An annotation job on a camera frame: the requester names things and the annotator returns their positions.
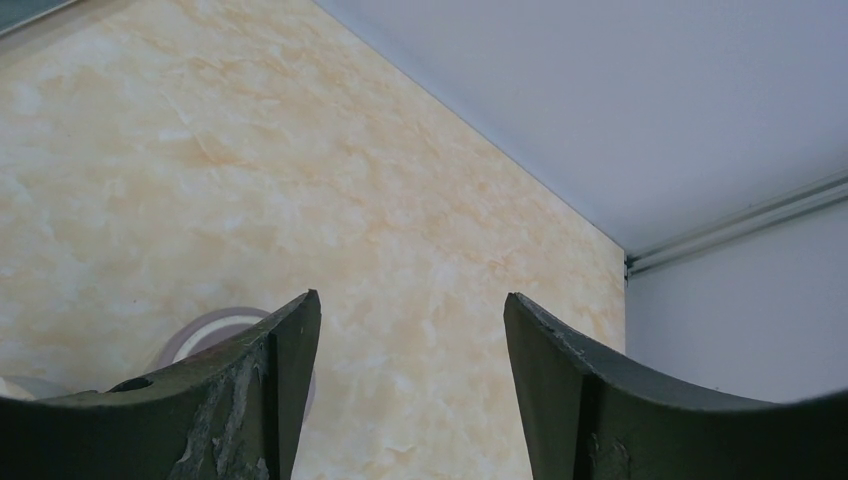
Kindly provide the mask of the mauve purple mug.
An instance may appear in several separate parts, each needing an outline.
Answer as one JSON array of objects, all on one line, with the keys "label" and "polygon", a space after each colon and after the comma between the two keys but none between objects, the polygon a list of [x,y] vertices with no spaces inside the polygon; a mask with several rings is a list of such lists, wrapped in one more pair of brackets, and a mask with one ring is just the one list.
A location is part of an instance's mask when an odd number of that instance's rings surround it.
[{"label": "mauve purple mug", "polygon": [[251,328],[269,315],[251,307],[231,307],[209,312],[192,320],[163,347],[155,369],[177,363]]}]

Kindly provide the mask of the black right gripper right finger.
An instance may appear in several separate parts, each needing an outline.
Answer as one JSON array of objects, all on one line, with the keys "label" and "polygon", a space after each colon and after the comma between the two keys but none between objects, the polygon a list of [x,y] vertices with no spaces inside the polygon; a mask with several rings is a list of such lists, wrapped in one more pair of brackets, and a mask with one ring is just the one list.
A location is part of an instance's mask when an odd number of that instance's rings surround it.
[{"label": "black right gripper right finger", "polygon": [[771,403],[694,385],[523,294],[504,324],[536,479],[843,479],[847,396]]}]

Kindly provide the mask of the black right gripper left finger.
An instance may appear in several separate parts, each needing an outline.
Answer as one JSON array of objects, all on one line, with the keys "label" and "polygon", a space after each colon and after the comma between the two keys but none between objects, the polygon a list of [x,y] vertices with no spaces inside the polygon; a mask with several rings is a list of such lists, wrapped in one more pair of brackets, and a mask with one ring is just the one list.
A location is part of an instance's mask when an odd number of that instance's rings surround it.
[{"label": "black right gripper left finger", "polygon": [[110,390],[1,402],[5,479],[288,479],[321,329],[310,290]]}]

